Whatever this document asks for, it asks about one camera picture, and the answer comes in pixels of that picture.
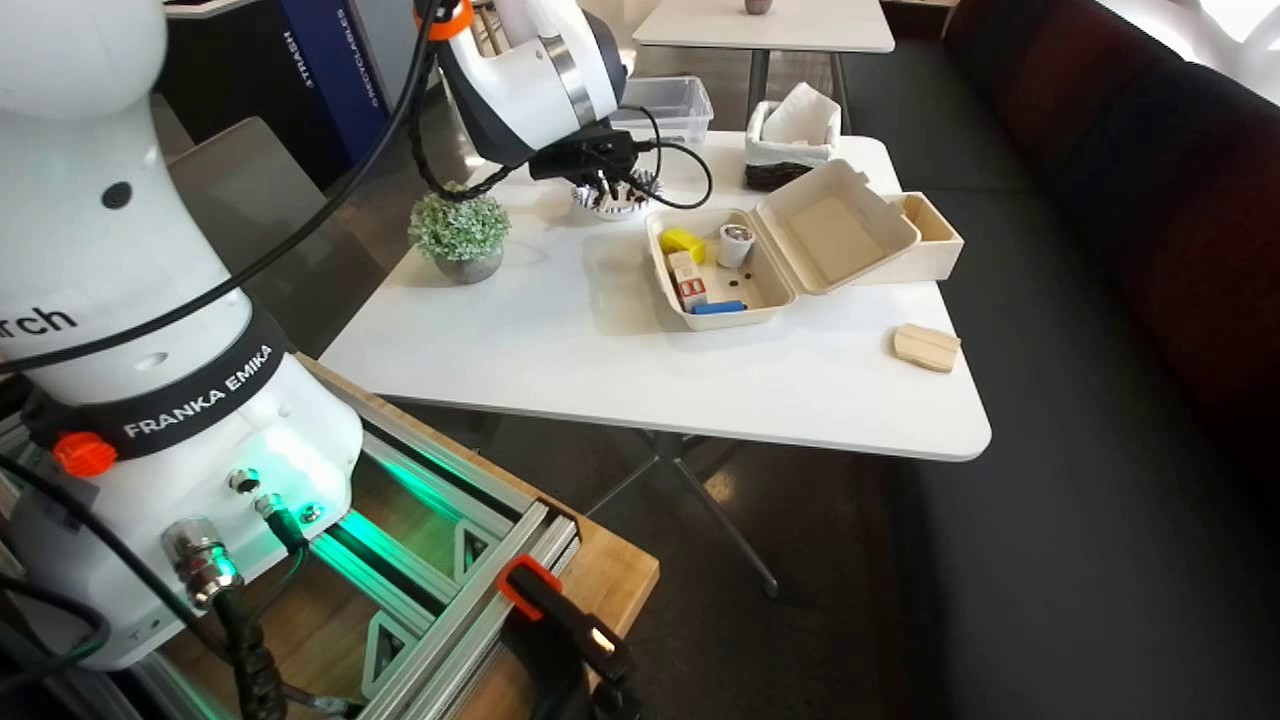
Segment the food item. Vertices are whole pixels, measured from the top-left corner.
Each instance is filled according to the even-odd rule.
[[[720,225],[715,264],[727,271],[739,271],[755,250],[755,235],[747,225]]]
[[[891,357],[932,368],[932,371],[953,371],[960,357],[960,341],[953,333],[919,330],[919,324],[900,324],[891,330]]]
[[[744,302],[696,302],[687,312],[693,315],[720,315],[720,312],[747,312],[753,306],[744,306]]]
[[[666,258],[666,271],[671,271],[681,308],[693,308],[693,306],[706,302],[706,280],[696,271],[693,254],[671,254]]]
[[[696,264],[706,264],[713,260],[713,245],[693,231],[693,230],[681,230],[681,225],[666,225],[656,245],[663,250],[663,258],[671,254],[687,254]]]

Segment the wooden board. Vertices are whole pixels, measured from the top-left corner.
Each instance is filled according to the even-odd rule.
[[[414,425],[399,409],[358,394],[355,385],[322,371],[321,363],[306,363],[336,398],[344,398],[350,409],[358,409],[368,421],[389,425],[412,425],[422,443],[435,443],[450,452],[457,459],[480,468],[484,475],[512,484],[520,494],[532,494],[555,507],[558,502],[544,496],[538,489],[525,484],[520,475],[494,468],[490,459],[474,455],[471,450],[440,438],[426,425]],[[381,511],[397,511],[382,496],[358,496],[358,506],[381,506]],[[612,536],[606,527],[580,522],[580,554],[564,571],[564,595],[601,618],[618,635],[635,623],[645,602],[656,589],[658,564],[638,554],[635,543]],[[271,595],[275,580],[258,580],[250,589],[257,602]],[[355,695],[358,694],[358,660],[363,660],[363,623],[371,618],[371,605],[355,595],[350,589],[340,589],[336,577],[321,571],[316,564],[304,569],[291,589],[264,614],[267,648],[275,651],[275,664],[288,685],[306,694],[330,694],[330,695]],[[228,668],[219,668],[194,641],[176,635],[162,648],[169,660],[176,660],[206,695],[225,709],[234,709],[234,689]],[[503,720],[503,716],[528,716],[532,685],[512,651],[494,651],[468,695],[460,701],[465,720]]]

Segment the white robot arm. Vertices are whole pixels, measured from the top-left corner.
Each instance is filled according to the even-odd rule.
[[[571,0],[499,0],[499,12],[512,51],[487,59],[468,23],[445,23],[450,32],[445,64],[468,96],[465,121],[490,142],[480,146],[528,162],[604,121],[618,75]],[[114,337],[228,280],[185,213],[150,132],[149,94],[161,59],[161,0],[5,5],[0,363]],[[244,294],[22,377],[59,409],[37,455],[52,455],[59,484],[172,589],[181,589],[162,555],[172,527],[213,525],[250,580],[285,555],[264,527],[264,496],[271,507],[296,507],[304,536],[350,506],[358,418],[288,354],[250,337]],[[86,660],[94,668],[127,668],[181,627],[45,496],[21,496],[7,543],[39,589],[106,618],[113,641]],[[39,607],[29,618],[52,648],[77,641],[59,618]]]

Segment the small potted plant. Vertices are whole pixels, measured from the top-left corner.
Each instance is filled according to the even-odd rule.
[[[422,197],[412,204],[409,239],[457,283],[480,283],[503,264],[507,208],[474,199]]]

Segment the black cable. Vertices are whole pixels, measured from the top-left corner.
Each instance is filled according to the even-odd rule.
[[[5,371],[29,371],[29,368],[47,368],[47,363],[66,363],[66,362],[78,362],[78,357],[91,357],[91,354],[106,354],[106,348],[118,348],[118,346],[131,346],[141,337],[150,337],[176,322],[189,322],[194,315],[198,308],[225,302],[228,294],[250,283],[258,271],[267,271],[271,264],[278,264],[291,250],[301,250],[340,204],[350,199],[350,194],[368,182],[368,171],[382,162],[382,153],[392,150],[397,132],[404,130],[409,113],[414,108],[412,96],[421,90],[421,75],[426,68],[426,39],[421,36],[414,49],[412,49],[412,64],[409,64],[409,82],[399,90],[399,102],[397,102],[397,113],[389,121],[389,132],[374,142],[374,150],[363,157],[363,163],[355,171],[349,171],[330,197],[301,225],[291,230],[278,245],[271,245],[264,258],[257,258],[250,264],[244,264],[239,271],[232,271],[228,280],[213,283],[206,294],[144,322],[144,324],[131,324],[124,333],[113,333],[113,337],[101,337],[101,341],[86,341],[86,346],[70,346],[70,348],[54,348],[54,354],[39,354],[39,357],[21,357],[21,362],[0,362],[0,377]]]
[[[194,623],[194,614],[91,511],[84,507],[66,489],[59,489],[54,480],[0,455],[0,468],[10,472],[16,480],[22,480],[33,494],[47,496],[52,506],[59,506],[77,525],[84,525],[101,543],[106,543],[118,564],[141,580],[149,583],[149,592],[176,618],[185,621],[185,627],[215,657],[228,657],[228,648],[206,635],[198,623]]]
[[[37,605],[59,607],[59,614],[77,618],[78,623],[86,623],[86,635],[77,648],[66,648],[62,657],[54,657],[52,664],[5,677],[0,682],[0,695],[21,694],[21,689],[29,689],[37,682],[47,682],[54,674],[66,674],[66,668],[84,664],[91,651],[101,651],[113,641],[113,623],[105,621],[105,614],[94,614],[94,607],[86,607],[86,605],[78,605],[70,595],[54,595],[54,592],[37,589],[37,583],[16,580],[16,577],[0,577],[0,592],[29,595]]]
[[[232,674],[234,674],[234,695],[244,720],[285,720],[288,716],[288,694],[275,668],[275,657],[267,651],[264,623],[244,605],[244,583],[225,589],[213,602],[215,621],[225,623]]]
[[[306,569],[312,561],[312,548],[291,548],[288,554],[288,564],[285,564],[285,577],[275,580],[275,589],[267,592],[267,602],[257,605],[257,623],[278,605],[278,595],[301,580],[301,571]],[[288,706],[301,706],[301,709],[312,709],[321,716],[350,716],[350,709],[363,709],[363,701],[349,701],[349,695],[321,695],[321,694],[306,694],[306,689],[291,689],[291,685],[278,685],[285,689],[285,701]]]
[[[693,150],[685,150],[685,146],[651,146],[651,150],[671,150],[671,153],[685,153],[685,157],[693,157],[693,163],[702,171],[702,182],[706,182],[706,188],[702,188],[702,197],[701,199],[693,199],[693,204],[681,204],[681,199],[666,199],[666,197],[658,197],[658,194],[651,194],[651,188],[645,188],[635,175],[623,175],[623,185],[631,185],[638,197],[646,197],[646,199],[656,199],[656,204],[666,204],[666,208],[685,208],[685,213],[693,213],[693,208],[702,208],[706,199],[713,199],[713,194],[715,194],[715,175],[713,175],[713,168],[706,168],[706,162],[702,157],[696,157]]]
[[[658,182],[658,175],[663,175],[663,150],[658,150],[663,130],[656,126],[651,108],[645,108],[645,105],[618,105],[618,113],[635,113],[635,116],[646,121],[651,146],[656,146],[656,153],[651,153],[651,182]]]

